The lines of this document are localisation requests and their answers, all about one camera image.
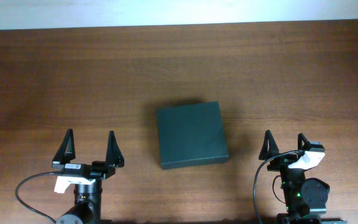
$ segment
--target table surface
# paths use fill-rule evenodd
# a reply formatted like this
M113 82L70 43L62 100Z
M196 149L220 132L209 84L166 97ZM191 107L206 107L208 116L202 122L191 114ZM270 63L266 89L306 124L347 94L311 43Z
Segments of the table surface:
M219 101L229 162L162 170L156 110L205 101ZM325 217L358 223L358 21L0 31L0 223L48 223L14 189L52 170L68 128L77 163L103 160L116 133L126 163L103 182L103 218L253 219L270 129L281 151L296 149L300 132L324 144L306 177L331 186ZM263 217L285 212L276 175L259 176ZM73 186L58 195L54 184L41 177L20 195L58 218Z

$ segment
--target dark green box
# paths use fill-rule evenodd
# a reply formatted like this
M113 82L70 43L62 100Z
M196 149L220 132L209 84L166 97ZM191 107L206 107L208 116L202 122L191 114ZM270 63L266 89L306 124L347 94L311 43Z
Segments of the dark green box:
M162 108L157 122L162 169L229 159L218 102Z

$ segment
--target black cable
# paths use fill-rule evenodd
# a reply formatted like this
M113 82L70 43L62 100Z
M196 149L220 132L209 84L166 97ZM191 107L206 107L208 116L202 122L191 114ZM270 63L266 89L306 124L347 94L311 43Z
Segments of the black cable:
M54 220L52 217L50 217L49 215L43 213L43 212L40 212L38 211L37 209L31 207L30 205L26 204L20 197L19 197L19 189L20 187L26 183L27 181L31 180L31 179L34 179L36 177L43 177L43 176L47 176L47 175L60 175L61 172L44 172L44 173L41 173L41 174L35 174L35 175L32 175L31 177L28 177L24 180L22 180L22 182L20 182L17 187L16 187L16 190L15 190L15 196L16 196L16 199L23 205L25 206L26 208L28 208L29 210L32 210L33 212L39 214L39 215L42 215L43 217L45 218L48 218L50 221L52 221L53 223L56 223L56 220Z
M276 183L276 180L277 180L277 178L279 178L279 177L281 177L281 176L280 176L280 175L277 175L277 176L274 177L274 179L273 179L273 184L272 184L273 194L274 194L274 196L277 198L277 200L279 200L281 203L285 203L285 202L283 202L282 200L280 200L280 199L278 198L278 196L276 195L276 191L274 191L274 183Z
M255 179L254 179L254 192L253 192L253 196L254 196L254 209L255 209L255 214L256 214L256 217L258 218L258 222L259 224L263 224L262 222L262 219L260 218L260 215L259 215L259 212L258 212L258 208L257 208L257 205L256 205L256 181L258 180L258 175L259 175L259 172L261 170L261 168L268 162L276 159L276 158L279 158L279 157L282 157L282 156L285 156L285 155L288 155L288 154L297 154L298 153L298 150L292 150L292 151L288 151L288 152L284 152L283 154L280 154L280 155L277 155L277 156L273 156L271 157L270 159L267 159L265 160L260 166L259 168L257 169L256 171L256 174L255 174Z

